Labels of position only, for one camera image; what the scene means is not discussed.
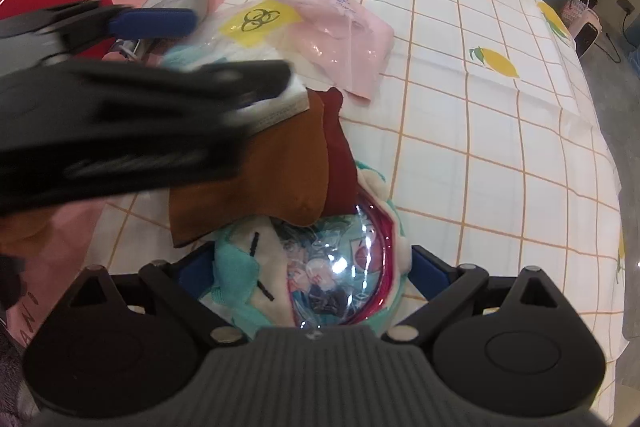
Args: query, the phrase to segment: brown cloth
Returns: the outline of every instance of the brown cloth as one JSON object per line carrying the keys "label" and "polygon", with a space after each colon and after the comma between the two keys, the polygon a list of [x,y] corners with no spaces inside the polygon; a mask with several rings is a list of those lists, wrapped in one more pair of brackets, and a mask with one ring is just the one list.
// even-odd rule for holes
{"label": "brown cloth", "polygon": [[233,179],[172,188],[169,219],[179,247],[246,216],[278,217],[308,227],[324,209],[329,179],[324,107],[311,90],[309,109],[249,140]]}
{"label": "brown cloth", "polygon": [[335,87],[328,91],[316,92],[324,104],[322,127],[329,155],[329,185],[322,216],[355,214],[358,172],[349,142],[344,137],[338,119],[342,107],[342,93]]}

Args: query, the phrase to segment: tablecloth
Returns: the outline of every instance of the tablecloth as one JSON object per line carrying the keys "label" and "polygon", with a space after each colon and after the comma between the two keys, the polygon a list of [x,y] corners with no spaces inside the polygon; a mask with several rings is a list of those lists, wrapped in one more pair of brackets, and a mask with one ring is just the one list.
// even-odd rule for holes
{"label": "tablecloth", "polygon": [[[619,181],[573,41],[553,31],[540,0],[357,1],[395,38],[373,100],[345,97],[354,157],[386,176],[413,244],[492,275],[545,269],[604,350],[593,407],[610,420],[626,345]],[[330,85],[298,73],[313,89]],[[186,255],[199,243],[172,248],[167,206],[167,190],[109,199],[85,263],[130,273]],[[409,286],[398,319],[424,304]]]}

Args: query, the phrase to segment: pink tablecloth section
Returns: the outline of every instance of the pink tablecloth section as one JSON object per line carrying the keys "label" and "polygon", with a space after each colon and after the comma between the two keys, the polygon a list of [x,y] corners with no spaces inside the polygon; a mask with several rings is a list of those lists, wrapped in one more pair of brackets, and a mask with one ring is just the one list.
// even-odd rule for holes
{"label": "pink tablecloth section", "polygon": [[[606,354],[594,409],[612,418],[615,360],[626,345],[619,183],[573,41],[552,31],[540,0],[357,1],[395,38],[372,102],[345,97],[354,156],[386,176],[412,243],[492,275],[545,269]],[[296,72],[314,89],[331,83],[309,64]],[[75,227],[92,240],[74,251],[114,273],[179,259],[197,244],[172,248],[167,199],[166,190],[112,198],[95,228]],[[408,288],[398,318],[424,304]],[[25,320],[10,317],[19,340]]]}

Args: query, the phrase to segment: yellow biohazard label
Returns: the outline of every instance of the yellow biohazard label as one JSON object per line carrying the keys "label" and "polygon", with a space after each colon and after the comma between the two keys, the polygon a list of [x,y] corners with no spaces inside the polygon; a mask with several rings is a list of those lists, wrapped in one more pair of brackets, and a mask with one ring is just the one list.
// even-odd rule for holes
{"label": "yellow biohazard label", "polygon": [[288,4],[265,0],[231,17],[220,32],[245,48],[253,48],[274,30],[301,20]]}

